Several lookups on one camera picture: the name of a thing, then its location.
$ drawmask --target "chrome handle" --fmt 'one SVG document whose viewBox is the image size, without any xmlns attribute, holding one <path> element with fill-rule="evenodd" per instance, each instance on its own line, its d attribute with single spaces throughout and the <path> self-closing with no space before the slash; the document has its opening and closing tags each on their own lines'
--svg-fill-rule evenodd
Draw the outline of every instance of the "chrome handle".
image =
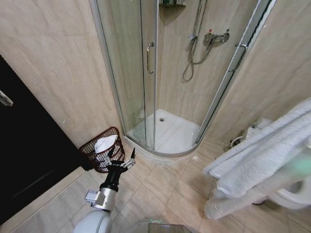
<svg viewBox="0 0 311 233">
<path fill-rule="evenodd" d="M 242 61 L 244 59 L 244 56 L 247 53 L 247 49 L 248 49 L 247 45 L 241 44 L 240 47 L 243 47 L 244 51 L 243 51 L 243 53 L 242 53 L 242 55 L 241 55 L 241 57 L 240 57 L 240 59 L 239 59 L 239 61 L 237 63 L 237 66 L 234 69 L 230 69 L 229 72 L 234 72 L 234 71 L 236 71 L 240 67 L 240 65 L 241 65 L 241 63 L 242 63 Z"/>
<path fill-rule="evenodd" d="M 149 74 L 153 74 L 154 71 L 150 70 L 149 68 L 149 51 L 150 51 L 150 47 L 153 47 L 155 44 L 154 42 L 150 42 L 149 45 L 147 46 L 147 70 Z"/>
<path fill-rule="evenodd" d="M 0 102 L 4 105 L 4 106 L 13 106 L 13 101 L 10 100 L 9 97 L 6 96 L 6 94 L 4 94 L 1 90 L 0 90 Z"/>
</svg>

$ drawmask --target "shower door handle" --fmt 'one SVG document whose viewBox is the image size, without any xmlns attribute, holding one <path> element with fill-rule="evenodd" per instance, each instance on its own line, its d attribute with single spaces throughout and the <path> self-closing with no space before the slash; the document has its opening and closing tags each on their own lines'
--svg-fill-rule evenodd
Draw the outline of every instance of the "shower door handle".
<svg viewBox="0 0 311 233">
<path fill-rule="evenodd" d="M 242 47 L 242 48 L 244 49 L 244 50 L 243 50 L 243 53 L 242 53 L 242 55 L 241 55 L 241 57 L 240 57 L 240 59 L 239 59 L 239 61 L 238 61 L 238 63 L 237 63 L 237 66 L 236 66 L 234 69 L 230 69 L 229 72 L 234 72 L 234 71 L 236 71 L 236 70 L 240 67 L 240 65 L 241 65 L 241 63 L 242 63 L 242 61 L 243 61 L 243 59 L 244 59 L 244 56 L 245 56 L 246 53 L 247 53 L 247 49 L 248 49 L 248 46 L 247 46 L 247 45 L 241 44 L 240 47 Z"/>
<path fill-rule="evenodd" d="M 150 42 L 149 45 L 147 46 L 147 70 L 148 70 L 148 73 L 149 74 L 153 74 L 154 71 L 153 70 L 150 70 L 150 67 L 149 67 L 149 51 L 150 51 L 150 47 L 153 47 L 155 44 L 154 42 Z"/>
</svg>

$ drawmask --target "tiled floor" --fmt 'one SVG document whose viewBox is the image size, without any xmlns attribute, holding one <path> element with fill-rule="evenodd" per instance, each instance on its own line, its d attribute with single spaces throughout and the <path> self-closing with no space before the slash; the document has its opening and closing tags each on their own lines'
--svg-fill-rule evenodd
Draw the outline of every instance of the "tiled floor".
<svg viewBox="0 0 311 233">
<path fill-rule="evenodd" d="M 131 150 L 124 145 L 126 154 Z M 270 201 L 248 206 L 219 220 L 203 213 L 215 180 L 202 168 L 224 152 L 225 145 L 205 138 L 191 160 L 176 166 L 160 166 L 137 155 L 137 164 L 121 175 L 113 232 L 123 233 L 131 224 L 147 217 L 185 224 L 201 233 L 309 233 L 311 208 L 286 210 Z M 97 189 L 105 174 L 84 172 L 70 186 L 13 232 L 69 233 L 92 209 L 84 201 L 88 189 Z"/>
</svg>

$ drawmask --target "beige wall tile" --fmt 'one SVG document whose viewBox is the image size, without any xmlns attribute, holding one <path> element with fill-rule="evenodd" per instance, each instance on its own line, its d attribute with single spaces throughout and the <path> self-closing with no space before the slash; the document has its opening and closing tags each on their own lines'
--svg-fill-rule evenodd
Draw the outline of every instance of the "beige wall tile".
<svg viewBox="0 0 311 233">
<path fill-rule="evenodd" d="M 79 147 L 120 124 L 88 1 L 8 1 L 0 53 Z"/>
<path fill-rule="evenodd" d="M 257 118 L 276 120 L 311 97 L 310 10 L 308 0 L 276 2 L 208 135 L 228 143 Z"/>
<path fill-rule="evenodd" d="M 195 60 L 206 52 L 202 41 L 209 29 L 218 34 L 230 29 L 230 39 L 215 46 L 206 61 L 195 66 L 193 79 L 183 83 L 190 42 L 187 37 L 192 34 L 198 2 L 186 1 L 182 10 L 166 10 L 159 108 L 201 124 L 257 1 L 235 0 L 230 4 L 225 0 L 208 1 Z"/>
</svg>

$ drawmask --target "door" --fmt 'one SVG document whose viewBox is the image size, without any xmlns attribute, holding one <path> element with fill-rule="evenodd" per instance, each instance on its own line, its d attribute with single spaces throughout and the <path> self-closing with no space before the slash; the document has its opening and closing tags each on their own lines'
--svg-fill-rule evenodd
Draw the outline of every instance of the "door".
<svg viewBox="0 0 311 233">
<path fill-rule="evenodd" d="M 1 224 L 80 165 L 77 148 L 0 57 Z"/>
<path fill-rule="evenodd" d="M 195 140 L 195 143 L 199 143 L 204 133 L 208 130 L 209 125 L 215 117 L 218 108 L 220 107 L 225 94 L 230 88 L 244 58 L 246 57 L 251 45 L 255 42 L 256 36 L 259 33 L 260 25 L 269 15 L 271 8 L 275 1 L 273 0 L 259 0 L 255 6 L 255 9 L 248 21 L 248 24 L 241 36 L 241 39 L 236 43 L 235 53 L 229 63 L 229 66 L 225 72 L 225 75 L 221 79 L 221 83 L 217 89 L 215 96 L 209 106 L 203 124 L 200 128 L 199 134 Z"/>
<path fill-rule="evenodd" d="M 154 148 L 157 1 L 91 2 L 126 136 Z"/>
</svg>

